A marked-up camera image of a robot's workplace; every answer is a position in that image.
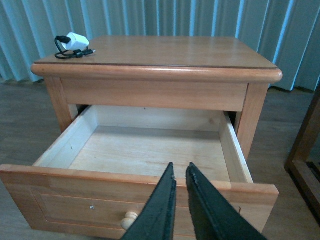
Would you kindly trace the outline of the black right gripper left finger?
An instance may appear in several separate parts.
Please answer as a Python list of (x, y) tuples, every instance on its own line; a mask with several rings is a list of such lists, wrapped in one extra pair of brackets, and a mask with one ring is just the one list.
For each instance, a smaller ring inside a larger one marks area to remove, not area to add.
[(123, 240), (172, 240), (174, 237), (177, 181), (170, 162), (157, 186)]

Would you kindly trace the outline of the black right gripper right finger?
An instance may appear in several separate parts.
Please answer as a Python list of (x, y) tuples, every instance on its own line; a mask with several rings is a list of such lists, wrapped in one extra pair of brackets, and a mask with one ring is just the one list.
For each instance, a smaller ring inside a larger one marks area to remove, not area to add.
[(265, 240), (190, 163), (186, 170), (188, 204), (198, 240)]

